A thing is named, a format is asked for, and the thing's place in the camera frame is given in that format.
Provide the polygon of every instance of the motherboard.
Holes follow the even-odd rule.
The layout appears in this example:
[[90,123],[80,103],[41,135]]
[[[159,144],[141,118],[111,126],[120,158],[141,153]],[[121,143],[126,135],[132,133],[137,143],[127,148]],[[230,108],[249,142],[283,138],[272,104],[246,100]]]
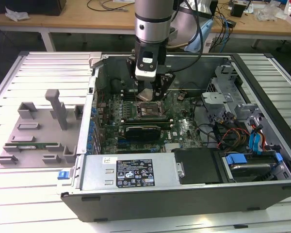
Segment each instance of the motherboard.
[[133,92],[98,95],[101,154],[171,152],[202,146],[192,121],[193,101],[171,91],[163,100],[144,102]]

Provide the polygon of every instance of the floor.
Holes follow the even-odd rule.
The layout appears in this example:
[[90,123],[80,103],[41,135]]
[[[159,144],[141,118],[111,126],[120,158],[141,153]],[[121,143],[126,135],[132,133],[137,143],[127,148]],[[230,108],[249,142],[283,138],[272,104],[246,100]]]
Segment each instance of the floor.
[[[8,32],[4,36],[0,33],[0,83],[19,51],[45,51],[43,41],[38,33]],[[82,43],[81,34],[53,33],[53,40],[57,51],[131,51],[134,47],[134,36],[110,34],[88,34],[87,44]],[[276,48],[281,41],[261,40],[256,49],[251,48],[252,39],[231,38],[223,52],[234,53],[271,53],[277,61],[287,70],[291,69],[291,41],[285,44],[278,52]]]

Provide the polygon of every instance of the workbench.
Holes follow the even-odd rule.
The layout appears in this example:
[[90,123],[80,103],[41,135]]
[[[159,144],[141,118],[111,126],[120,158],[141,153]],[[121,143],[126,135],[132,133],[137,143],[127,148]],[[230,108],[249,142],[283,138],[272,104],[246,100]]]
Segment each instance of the workbench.
[[[0,152],[18,119],[21,102],[50,108],[48,88],[58,88],[67,109],[84,104],[91,70],[89,52],[31,52],[19,55],[0,85]],[[240,54],[265,93],[291,127],[291,76],[264,54]],[[243,84],[251,102],[255,102]],[[0,232],[175,232],[291,231],[291,197],[261,211],[84,223],[61,201],[71,179],[61,168],[0,169]]]
[[[14,22],[0,14],[0,29],[3,31],[21,31],[41,33],[47,51],[56,51],[51,33],[82,33],[84,41],[86,33],[101,34],[134,34],[134,6],[127,6],[128,12],[97,12],[87,8],[88,0],[67,0],[60,16],[30,15],[31,19]],[[96,9],[102,9],[97,0],[90,3]],[[110,7],[118,7],[119,3],[110,2]],[[237,22],[231,37],[247,39],[291,40],[291,25],[285,20],[277,22],[258,22],[253,14],[243,14],[241,18],[229,16],[229,11],[221,8],[221,12]],[[221,31],[218,20],[214,21],[207,41],[212,40]],[[205,43],[208,52],[209,43]]]

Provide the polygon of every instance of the small white label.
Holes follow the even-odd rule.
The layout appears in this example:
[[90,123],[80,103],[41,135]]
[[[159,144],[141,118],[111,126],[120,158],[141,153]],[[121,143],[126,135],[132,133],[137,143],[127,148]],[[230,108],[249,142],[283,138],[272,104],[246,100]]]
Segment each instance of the small white label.
[[154,179],[143,179],[144,180],[144,182],[153,182],[154,181]]
[[26,150],[26,149],[29,149],[29,150],[33,150],[33,149],[37,149],[35,146],[18,146],[19,149],[22,149],[22,150]]
[[152,62],[153,62],[153,59],[152,59],[152,58],[144,57],[144,58],[142,58],[142,61],[143,61],[144,63],[152,63]]
[[117,157],[103,157],[102,164],[116,164]]

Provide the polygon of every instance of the table leg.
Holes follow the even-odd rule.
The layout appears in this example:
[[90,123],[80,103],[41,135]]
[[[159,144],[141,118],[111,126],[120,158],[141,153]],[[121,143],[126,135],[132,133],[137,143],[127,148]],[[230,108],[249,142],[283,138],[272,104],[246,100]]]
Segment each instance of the table leg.
[[251,45],[251,47],[252,47],[253,49],[256,49],[257,46],[258,46],[258,43],[259,43],[259,42],[260,42],[260,39],[255,39],[254,42],[253,42],[253,44]]
[[82,41],[84,44],[87,43],[87,36],[86,36],[86,33],[82,33]]
[[47,49],[47,52],[55,52],[56,49],[55,49],[52,35],[50,34],[50,32],[45,30],[45,31],[41,31],[40,33],[41,33],[45,48]]
[[203,53],[209,53],[212,41],[216,37],[216,33],[209,33],[207,39],[204,41]]

